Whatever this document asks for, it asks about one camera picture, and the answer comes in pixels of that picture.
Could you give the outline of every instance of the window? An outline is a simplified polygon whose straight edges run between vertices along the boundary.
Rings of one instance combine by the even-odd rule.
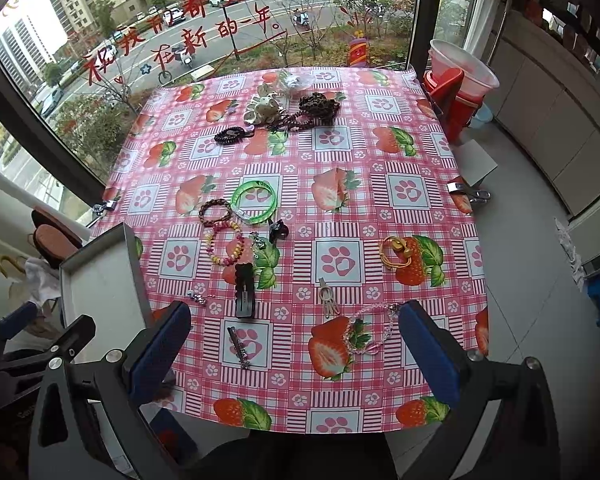
[[[440,0],[433,37],[462,47],[469,30],[475,0]]]

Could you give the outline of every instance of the white cloth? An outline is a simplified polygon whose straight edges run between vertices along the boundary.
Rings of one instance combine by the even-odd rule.
[[[502,0],[476,0],[474,16],[464,41],[464,49],[478,59],[482,58],[493,22]]]
[[[582,292],[585,278],[584,268],[582,267],[582,258],[573,245],[571,235],[557,218],[555,218],[555,228],[558,231],[558,240],[560,240],[560,245],[564,249],[564,252],[567,253],[569,263],[571,264],[571,276],[573,277],[573,281],[576,282],[578,289],[580,292]]]

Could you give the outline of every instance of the hair clip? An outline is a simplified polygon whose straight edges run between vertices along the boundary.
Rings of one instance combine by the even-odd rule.
[[[231,343],[234,344],[235,355],[238,357],[238,361],[240,361],[240,368],[247,370],[251,364],[247,359],[247,351],[245,350],[244,345],[240,342],[238,335],[235,333],[235,326],[228,326],[226,330],[229,333],[229,338],[231,338]]]

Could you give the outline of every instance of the pink tablecloth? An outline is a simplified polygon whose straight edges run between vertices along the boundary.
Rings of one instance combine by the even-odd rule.
[[[312,74],[314,91],[344,97],[333,126],[286,141],[260,133],[223,148],[214,134],[244,124],[247,102],[270,73],[158,89],[111,175],[109,187],[117,191],[107,193],[122,197],[96,234],[129,224],[142,241],[152,308],[175,299],[191,304],[192,330],[173,365],[178,387],[163,404],[208,420],[296,433],[387,431],[440,420],[446,406],[430,396],[397,328],[378,354],[355,356],[337,380],[318,375],[308,346],[312,327],[326,321],[317,297],[320,277],[333,288],[343,316],[367,305],[418,299],[463,347],[476,347],[477,333],[486,342],[486,311],[476,326],[486,308],[480,245],[472,218],[446,192],[458,170],[445,136],[418,102],[424,96],[413,71],[292,71]],[[288,107],[298,110],[298,98]],[[278,243],[279,257],[269,253],[265,275],[256,277],[261,289],[255,319],[248,321],[234,317],[232,271],[210,261],[197,210],[207,200],[229,199],[254,179],[276,190],[274,219],[283,219],[291,234]],[[186,193],[178,195],[181,186]],[[342,198],[341,208],[329,210]],[[241,204],[257,210],[270,200],[260,191]],[[244,226],[245,235],[251,230]],[[266,225],[257,230],[268,231]],[[391,235],[416,237],[410,240],[419,244],[427,276],[415,264],[407,267],[411,274],[383,266],[378,243]],[[231,231],[219,235],[216,253],[224,256],[232,238]],[[414,280],[424,281],[407,284]],[[211,296],[206,307],[187,300],[188,290]],[[386,322],[382,307],[365,322],[365,332],[379,338]],[[237,365],[227,326],[235,326],[246,345],[248,371]]]

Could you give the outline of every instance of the beaded bracelet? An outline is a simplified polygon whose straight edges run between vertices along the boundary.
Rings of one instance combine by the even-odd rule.
[[[206,210],[215,205],[224,206],[227,209],[226,214],[222,218],[218,218],[215,220],[205,220]],[[203,205],[200,206],[200,211],[198,212],[198,218],[200,218],[200,221],[202,222],[202,225],[204,227],[212,227],[213,224],[215,224],[216,222],[226,222],[227,220],[231,219],[231,215],[232,215],[231,204],[229,204],[228,200],[224,200],[222,198],[217,198],[215,200],[209,200],[208,202],[203,203]]]
[[[238,246],[234,249],[234,252],[226,258],[216,256],[213,250],[214,237],[222,230],[231,228],[235,231],[235,239],[238,240]],[[211,261],[216,265],[228,267],[233,265],[240,259],[242,250],[244,249],[244,236],[242,236],[242,229],[240,226],[231,221],[216,222],[212,225],[212,230],[205,233],[206,240],[206,253],[211,258]]]

